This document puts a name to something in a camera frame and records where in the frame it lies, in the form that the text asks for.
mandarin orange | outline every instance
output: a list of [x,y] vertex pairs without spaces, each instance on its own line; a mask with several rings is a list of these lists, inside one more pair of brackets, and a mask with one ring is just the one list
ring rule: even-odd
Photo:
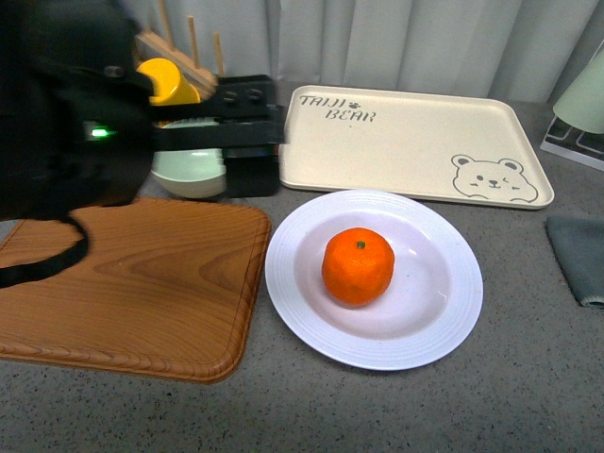
[[327,243],[321,275],[327,291],[352,306],[366,305],[390,286],[394,251],[381,235],[355,227]]

gray cloth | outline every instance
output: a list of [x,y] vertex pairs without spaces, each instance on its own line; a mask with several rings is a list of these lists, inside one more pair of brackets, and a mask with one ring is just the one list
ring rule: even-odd
[[604,221],[555,215],[545,230],[573,296],[604,310]]

wood grain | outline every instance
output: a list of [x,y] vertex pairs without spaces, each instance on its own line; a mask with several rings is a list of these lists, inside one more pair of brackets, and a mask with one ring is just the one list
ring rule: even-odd
[[[0,290],[0,358],[211,383],[241,361],[270,221],[253,208],[141,198],[74,217],[89,255],[55,277]],[[77,239],[27,220],[0,266]]]

countertop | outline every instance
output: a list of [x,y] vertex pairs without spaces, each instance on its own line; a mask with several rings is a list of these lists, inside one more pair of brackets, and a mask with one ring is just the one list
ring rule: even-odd
[[[293,88],[279,86],[282,104]],[[0,451],[604,450],[604,311],[575,301],[545,235],[549,215],[604,215],[604,174],[539,149],[551,107],[510,105],[556,198],[536,211],[421,201],[470,244],[484,281],[451,354],[400,372],[333,361],[288,329],[263,279],[243,361],[213,385],[0,361]],[[151,179],[142,194],[167,196]],[[260,208],[275,231],[317,196],[219,201]]]

yellow object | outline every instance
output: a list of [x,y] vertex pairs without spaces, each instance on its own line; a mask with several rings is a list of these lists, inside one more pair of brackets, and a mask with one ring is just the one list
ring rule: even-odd
[[149,59],[137,71],[150,77],[153,82],[154,95],[149,97],[149,102],[154,106],[201,102],[197,89],[169,59]]

